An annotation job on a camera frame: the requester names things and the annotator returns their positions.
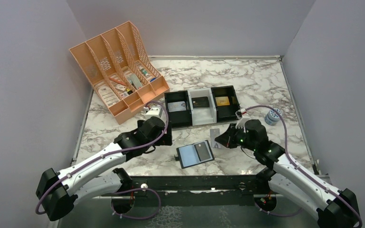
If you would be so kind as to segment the black VIP credit card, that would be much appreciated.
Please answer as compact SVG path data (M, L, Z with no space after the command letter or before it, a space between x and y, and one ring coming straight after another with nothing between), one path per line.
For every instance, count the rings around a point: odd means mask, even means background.
M207 96L192 98L193 108L207 108L210 107L209 98Z

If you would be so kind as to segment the black leather card holder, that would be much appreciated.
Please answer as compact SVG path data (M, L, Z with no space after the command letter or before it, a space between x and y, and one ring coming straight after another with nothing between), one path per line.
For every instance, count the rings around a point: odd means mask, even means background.
M215 159L213 152L211 150L211 145L208 140L206 140L206 141L208 143L208 148L209 148L212 158L209 160L203 161L203 162L199 161L197 152L194 147L194 144L196 144L196 143L185 145L185 146L182 146L182 147L179 147L176 149L177 155L174 157L174 159L177 162L179 162L182 169L186 169L186 168L196 166L196 165L199 165L202 163L210 162Z

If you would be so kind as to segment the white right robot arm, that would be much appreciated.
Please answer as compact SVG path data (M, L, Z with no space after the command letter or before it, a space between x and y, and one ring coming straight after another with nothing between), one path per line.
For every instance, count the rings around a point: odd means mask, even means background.
M215 138L226 148L242 147L254 152L265 165L257 174L255 187L261 193L270 190L283 195L313 216L321 228L359 228L356 195L340 190L307 170L279 144L269 140L259 120L238 121Z

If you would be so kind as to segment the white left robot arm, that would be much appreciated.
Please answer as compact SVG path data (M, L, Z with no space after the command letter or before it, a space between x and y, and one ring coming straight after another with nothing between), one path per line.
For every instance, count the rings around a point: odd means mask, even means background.
M56 221L84 200L108 193L125 195L133 188L133 180L118 166L151 153L151 147L172 145L171 136L168 121L151 117L138 121L136 129L119 134L103 150L83 162L60 171L45 170L36 190L35 212Z

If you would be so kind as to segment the silver grey credit card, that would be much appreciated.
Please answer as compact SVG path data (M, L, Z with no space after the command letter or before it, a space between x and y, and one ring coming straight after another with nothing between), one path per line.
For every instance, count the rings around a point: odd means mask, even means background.
M216 142L216 137L220 136L220 129L219 128L212 128L210 129L210 139L211 139L211 147L214 149L221 149L221 145Z

